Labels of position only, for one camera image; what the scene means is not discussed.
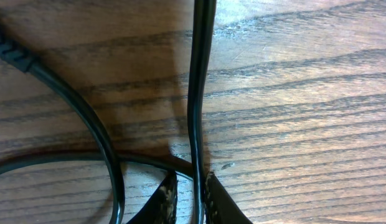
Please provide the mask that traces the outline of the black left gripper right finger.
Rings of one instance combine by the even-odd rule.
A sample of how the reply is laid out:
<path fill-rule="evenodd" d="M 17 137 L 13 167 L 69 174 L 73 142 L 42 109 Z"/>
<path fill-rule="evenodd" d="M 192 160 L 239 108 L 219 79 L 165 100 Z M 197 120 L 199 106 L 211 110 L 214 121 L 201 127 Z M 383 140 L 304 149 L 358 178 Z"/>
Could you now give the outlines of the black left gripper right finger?
<path fill-rule="evenodd" d="M 205 181 L 206 224 L 252 224 L 213 172 Z"/>

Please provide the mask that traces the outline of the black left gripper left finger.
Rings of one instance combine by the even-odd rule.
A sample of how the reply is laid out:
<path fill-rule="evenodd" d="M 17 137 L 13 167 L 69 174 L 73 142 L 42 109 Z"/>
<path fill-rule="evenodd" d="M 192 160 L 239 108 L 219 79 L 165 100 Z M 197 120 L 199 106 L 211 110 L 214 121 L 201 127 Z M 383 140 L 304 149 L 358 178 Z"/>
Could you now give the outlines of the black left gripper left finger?
<path fill-rule="evenodd" d="M 143 208 L 128 224 L 175 224 L 177 207 L 177 175 L 168 172 Z"/>

